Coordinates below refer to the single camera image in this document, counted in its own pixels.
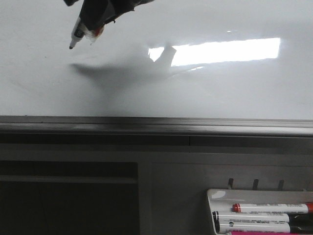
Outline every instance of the red marker cap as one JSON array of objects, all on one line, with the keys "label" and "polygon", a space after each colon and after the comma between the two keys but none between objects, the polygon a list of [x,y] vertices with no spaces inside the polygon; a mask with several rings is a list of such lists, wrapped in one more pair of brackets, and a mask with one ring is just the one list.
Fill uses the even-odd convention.
[{"label": "red marker cap", "polygon": [[313,203],[306,203],[307,207],[308,207],[308,211],[309,213],[312,213],[313,212]]},{"label": "red marker cap", "polygon": [[241,212],[240,204],[236,203],[233,205],[233,212]]}]

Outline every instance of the metal ledge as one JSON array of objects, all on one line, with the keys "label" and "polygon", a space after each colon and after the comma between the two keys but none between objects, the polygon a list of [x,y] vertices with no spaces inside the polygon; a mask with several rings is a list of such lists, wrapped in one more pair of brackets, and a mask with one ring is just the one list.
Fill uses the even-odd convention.
[{"label": "metal ledge", "polygon": [[313,137],[313,120],[0,116],[0,133]]},{"label": "metal ledge", "polygon": [[0,182],[37,182],[37,183],[71,183],[71,184],[137,184],[137,179],[134,179],[131,177],[0,175]]}]

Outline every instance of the red marker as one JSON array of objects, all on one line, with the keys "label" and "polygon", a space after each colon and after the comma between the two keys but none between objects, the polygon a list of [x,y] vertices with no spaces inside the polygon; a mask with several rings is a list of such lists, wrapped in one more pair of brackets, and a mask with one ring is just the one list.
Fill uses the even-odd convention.
[{"label": "red marker", "polygon": [[233,212],[264,212],[307,214],[313,212],[313,203],[306,204],[263,204],[263,203],[236,203]]}]

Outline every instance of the marker barrel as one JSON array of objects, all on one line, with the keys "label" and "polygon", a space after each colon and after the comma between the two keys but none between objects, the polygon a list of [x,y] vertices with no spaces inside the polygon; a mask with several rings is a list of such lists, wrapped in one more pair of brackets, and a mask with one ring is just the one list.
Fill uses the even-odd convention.
[{"label": "marker barrel", "polygon": [[264,232],[264,233],[290,233],[290,226],[286,222],[281,223],[240,223],[228,221],[216,221],[215,229],[218,233],[227,233],[231,231],[241,232]]},{"label": "marker barrel", "polygon": [[288,234],[313,234],[313,223],[299,223],[290,225],[286,222],[267,223],[251,221],[247,223],[233,221],[215,221],[215,229],[218,233],[239,232],[263,232],[263,233],[288,233]]},{"label": "marker barrel", "polygon": [[239,231],[232,231],[228,232],[226,235],[282,235],[281,233],[261,233],[261,232],[239,232]]},{"label": "marker barrel", "polygon": [[69,44],[69,48],[73,49],[79,41],[82,40],[82,38],[85,35],[84,30],[86,30],[86,27],[84,24],[81,22],[81,19],[78,17],[76,24],[73,28],[72,35],[71,35],[71,42]]},{"label": "marker barrel", "polygon": [[286,213],[261,213],[261,212],[219,212],[212,213],[215,220],[227,220],[235,222],[311,222],[313,221],[311,214],[286,214]]},{"label": "marker barrel", "polygon": [[233,212],[275,212],[304,214],[313,212],[313,203],[307,204],[251,204],[237,203],[233,205]]},{"label": "marker barrel", "polygon": [[254,212],[213,212],[213,218],[216,221],[233,221],[233,222],[287,222],[289,216],[285,213],[254,213]]}]

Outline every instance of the dark panel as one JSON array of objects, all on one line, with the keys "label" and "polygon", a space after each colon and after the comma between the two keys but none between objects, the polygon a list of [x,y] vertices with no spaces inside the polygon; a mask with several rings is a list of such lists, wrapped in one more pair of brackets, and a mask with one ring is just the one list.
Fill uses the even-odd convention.
[{"label": "dark panel", "polygon": [[0,175],[137,178],[137,163],[0,161]]},{"label": "dark panel", "polygon": [[36,183],[0,183],[0,234],[49,234]]},{"label": "dark panel", "polygon": [[280,137],[190,137],[191,146],[258,147],[258,148],[311,148],[313,138]]},{"label": "dark panel", "polygon": [[189,138],[183,136],[0,134],[0,143],[188,145]]},{"label": "dark panel", "polygon": [[137,185],[40,184],[52,235],[138,235]]}]

